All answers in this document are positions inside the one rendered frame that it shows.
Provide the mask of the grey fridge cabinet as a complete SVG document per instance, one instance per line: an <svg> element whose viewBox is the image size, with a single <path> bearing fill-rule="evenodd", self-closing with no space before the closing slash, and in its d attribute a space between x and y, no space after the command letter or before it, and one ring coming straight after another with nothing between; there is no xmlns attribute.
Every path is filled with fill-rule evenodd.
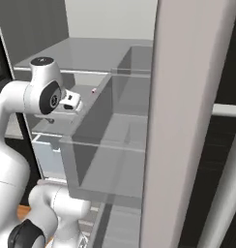
<svg viewBox="0 0 236 248"><path fill-rule="evenodd" d="M133 39L153 42L155 0L0 0L0 92L12 80L30 81L32 70L16 71L16 63L68 38ZM84 102L74 89L77 85L92 85L114 74L73 72L62 73L66 96L54 111L77 111ZM50 124L36 114L10 115L5 143L28 162L30 176L17 208L22 220L31 210L29 195L39 184L65 185L66 179L44 177L32 140L37 134L64 136L70 122ZM78 221L79 229L90 240L100 210L99 202L92 202L86 216Z"/></svg>

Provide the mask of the pale blue small fridge drawer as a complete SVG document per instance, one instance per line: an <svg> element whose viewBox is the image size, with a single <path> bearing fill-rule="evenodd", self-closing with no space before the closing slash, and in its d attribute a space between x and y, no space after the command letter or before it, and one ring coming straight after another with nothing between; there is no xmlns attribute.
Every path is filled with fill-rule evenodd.
<svg viewBox="0 0 236 248"><path fill-rule="evenodd" d="M60 136L37 134L32 145L44 177L66 179L59 144Z"/></svg>

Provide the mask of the white door shelf rail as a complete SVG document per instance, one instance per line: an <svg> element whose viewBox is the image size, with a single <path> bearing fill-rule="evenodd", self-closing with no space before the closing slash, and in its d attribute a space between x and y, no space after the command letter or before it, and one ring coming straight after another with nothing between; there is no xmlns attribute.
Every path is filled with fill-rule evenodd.
<svg viewBox="0 0 236 248"><path fill-rule="evenodd" d="M236 106L214 104L213 115L236 117ZM220 248L236 213L236 135L197 248Z"/></svg>

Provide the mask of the glass fridge shelf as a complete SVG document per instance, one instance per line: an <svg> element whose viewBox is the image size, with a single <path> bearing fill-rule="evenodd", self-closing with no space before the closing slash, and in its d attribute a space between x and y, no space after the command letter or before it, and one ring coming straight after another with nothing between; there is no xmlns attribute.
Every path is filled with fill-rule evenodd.
<svg viewBox="0 0 236 248"><path fill-rule="evenodd" d="M15 64L16 71L29 71L36 57L51 57L62 73L148 74L153 42L133 39L68 38Z"/></svg>

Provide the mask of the clear large fridge drawer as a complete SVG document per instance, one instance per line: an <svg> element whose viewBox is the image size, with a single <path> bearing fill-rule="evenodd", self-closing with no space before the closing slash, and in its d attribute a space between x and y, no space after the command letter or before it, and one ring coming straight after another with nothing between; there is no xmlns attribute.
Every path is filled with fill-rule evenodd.
<svg viewBox="0 0 236 248"><path fill-rule="evenodd" d="M84 107L60 139L71 197L142 197L150 86L149 76L108 74L74 88Z"/></svg>

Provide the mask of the grey bottom fridge drawer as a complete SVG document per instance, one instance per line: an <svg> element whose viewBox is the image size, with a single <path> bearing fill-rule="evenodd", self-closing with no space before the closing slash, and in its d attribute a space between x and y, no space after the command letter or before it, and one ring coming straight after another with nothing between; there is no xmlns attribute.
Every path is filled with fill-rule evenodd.
<svg viewBox="0 0 236 248"><path fill-rule="evenodd" d="M89 193L81 197L100 203L87 248L139 248L142 197Z"/></svg>

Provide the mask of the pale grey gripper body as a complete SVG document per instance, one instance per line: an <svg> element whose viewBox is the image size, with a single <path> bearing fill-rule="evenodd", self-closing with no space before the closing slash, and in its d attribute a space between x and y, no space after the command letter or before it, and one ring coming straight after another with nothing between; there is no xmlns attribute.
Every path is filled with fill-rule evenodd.
<svg viewBox="0 0 236 248"><path fill-rule="evenodd" d="M53 111L50 114L36 114L36 117L45 119L54 119L54 123L57 121L64 121L64 122L74 122L79 119L79 113L77 111Z"/></svg>

